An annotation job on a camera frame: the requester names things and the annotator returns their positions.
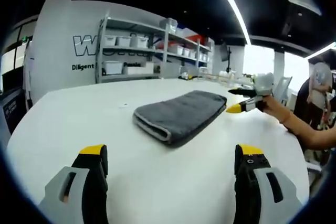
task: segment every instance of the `shelving unit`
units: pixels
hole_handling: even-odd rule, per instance
[[[134,33],[146,34],[149,37],[149,48],[133,48],[133,47],[120,47],[120,46],[105,46],[104,38],[106,34],[106,29],[117,29],[124,31],[132,31]],[[164,48],[162,49],[153,49],[154,38],[159,37],[163,39]],[[179,44],[182,44],[188,48],[196,50],[196,59],[185,57],[183,55],[173,54],[168,52],[168,43],[169,41],[174,41]],[[155,27],[147,25],[141,22],[135,22],[125,19],[117,19],[109,17],[107,13],[105,18],[101,20],[98,30],[98,43],[96,49],[96,83],[109,82],[109,81],[121,81],[121,80],[134,80],[134,79],[149,79],[149,78],[158,78],[160,74],[113,74],[110,76],[102,75],[102,63],[103,63],[103,53],[112,52],[112,51],[129,51],[129,52],[143,52],[146,53],[146,57],[150,60],[154,55],[162,55],[162,62],[167,62],[167,57],[177,57],[186,61],[195,61],[196,67],[199,67],[199,63],[207,63],[205,61],[199,60],[200,52],[208,53],[211,50],[200,44],[198,42],[191,41],[187,38],[183,38],[176,34],[169,33],[168,27],[162,29],[160,27]]]

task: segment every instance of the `gray towel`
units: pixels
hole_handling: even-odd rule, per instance
[[[226,108],[226,98],[204,91],[148,104],[134,111],[135,123],[157,139],[184,144],[208,126]]]

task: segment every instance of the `folded towel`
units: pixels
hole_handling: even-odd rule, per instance
[[[207,127],[226,108],[226,98],[204,91],[148,104],[134,111],[134,122],[166,144],[182,145]]]

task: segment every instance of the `laboratory room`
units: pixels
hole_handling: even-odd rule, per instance
[[[329,222],[336,0],[8,0],[4,223]]]

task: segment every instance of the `chair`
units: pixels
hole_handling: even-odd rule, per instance
[[[286,106],[288,100],[288,87],[293,77],[281,77],[278,85],[273,90],[274,98],[282,105]]]

